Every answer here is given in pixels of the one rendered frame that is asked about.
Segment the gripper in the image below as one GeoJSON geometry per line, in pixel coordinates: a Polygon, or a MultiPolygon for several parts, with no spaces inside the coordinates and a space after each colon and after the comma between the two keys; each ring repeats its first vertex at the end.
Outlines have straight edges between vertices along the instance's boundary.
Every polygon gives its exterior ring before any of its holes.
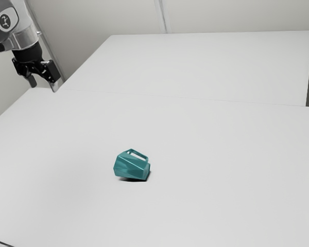
{"type": "Polygon", "coordinates": [[[31,88],[37,86],[37,81],[32,74],[37,74],[45,79],[55,93],[59,89],[58,80],[61,75],[53,60],[44,61],[43,51],[39,42],[23,50],[13,50],[12,59],[16,72],[25,79],[31,88]]]}

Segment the teal faceted mug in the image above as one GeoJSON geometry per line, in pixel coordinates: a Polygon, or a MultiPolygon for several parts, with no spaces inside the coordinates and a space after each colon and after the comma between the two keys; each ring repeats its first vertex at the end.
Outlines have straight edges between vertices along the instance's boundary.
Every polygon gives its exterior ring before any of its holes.
{"type": "Polygon", "coordinates": [[[117,156],[113,170],[117,177],[145,181],[150,174],[150,163],[147,156],[129,149],[117,156]]]}

